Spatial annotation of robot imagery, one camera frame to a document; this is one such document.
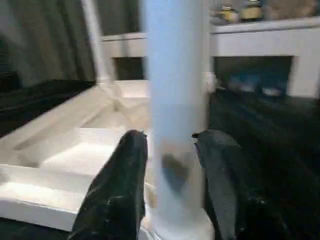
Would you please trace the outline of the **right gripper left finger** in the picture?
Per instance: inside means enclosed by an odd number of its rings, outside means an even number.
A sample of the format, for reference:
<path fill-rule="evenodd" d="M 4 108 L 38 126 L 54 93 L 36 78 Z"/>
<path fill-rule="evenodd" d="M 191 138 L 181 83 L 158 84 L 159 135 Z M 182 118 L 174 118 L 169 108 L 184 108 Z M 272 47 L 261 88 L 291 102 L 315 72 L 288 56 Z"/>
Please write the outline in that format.
<path fill-rule="evenodd" d="M 127 131 L 90 184 L 70 240 L 136 240 L 145 215 L 147 137 Z"/>

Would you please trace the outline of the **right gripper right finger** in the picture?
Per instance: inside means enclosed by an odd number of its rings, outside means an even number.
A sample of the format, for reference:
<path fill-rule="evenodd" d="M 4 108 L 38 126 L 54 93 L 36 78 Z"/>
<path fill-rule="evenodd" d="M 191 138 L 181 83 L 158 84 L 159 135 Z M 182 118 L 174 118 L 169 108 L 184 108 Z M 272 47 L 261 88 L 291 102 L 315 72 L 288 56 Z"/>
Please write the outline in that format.
<path fill-rule="evenodd" d="M 194 133 L 205 176 L 205 209 L 220 240 L 291 240 L 242 147 L 219 130 Z"/>

